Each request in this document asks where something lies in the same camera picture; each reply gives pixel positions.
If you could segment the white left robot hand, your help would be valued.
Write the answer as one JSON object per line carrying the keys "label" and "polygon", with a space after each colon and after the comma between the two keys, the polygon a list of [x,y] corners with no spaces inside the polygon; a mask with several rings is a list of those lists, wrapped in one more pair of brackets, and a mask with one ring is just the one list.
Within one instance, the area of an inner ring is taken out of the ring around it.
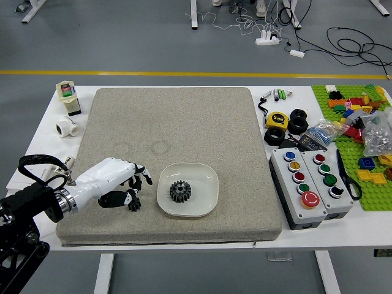
{"label": "white left robot hand", "polygon": [[82,173],[74,186],[66,185],[65,190],[70,195],[70,207],[73,212],[85,207],[91,199],[98,200],[103,208],[128,206],[129,210],[140,209],[141,177],[152,185],[149,171],[143,165],[122,159],[109,157]]}

